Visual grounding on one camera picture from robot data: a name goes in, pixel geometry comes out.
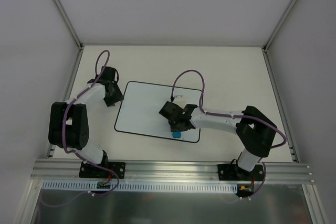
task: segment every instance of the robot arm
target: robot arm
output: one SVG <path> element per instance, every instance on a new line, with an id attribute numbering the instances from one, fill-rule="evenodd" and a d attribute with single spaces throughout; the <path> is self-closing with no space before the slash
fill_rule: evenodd
<path id="1" fill-rule="evenodd" d="M 105 70 L 98 82 L 91 87 L 94 79 L 88 81 L 86 88 L 90 88 L 80 96 L 70 107 L 67 115 L 65 139 L 68 151 L 75 151 L 86 160 L 94 164 L 102 164 L 107 159 L 106 153 L 98 147 L 89 143 L 88 112 L 94 105 L 104 100 L 106 106 L 114 106 L 116 102 L 123 100 L 123 95 L 115 81 L 117 70 L 105 67 Z M 63 148 L 62 127 L 65 109 L 73 101 L 55 102 L 51 106 L 49 123 L 49 142 Z"/>
<path id="2" fill-rule="evenodd" d="M 206 114 L 208 112 L 235 116 L 224 118 Z M 270 119 L 253 106 L 248 106 L 243 111 L 207 111 L 204 113 L 194 104 L 187 104 L 181 108 L 173 102 L 166 102 L 159 113 L 168 119 L 171 132 L 210 128 L 238 135 L 245 147 L 235 167 L 237 176 L 241 179 L 248 177 L 257 162 L 268 156 L 276 134 L 265 125 L 244 118 L 244 115 L 253 116 L 276 127 Z"/>

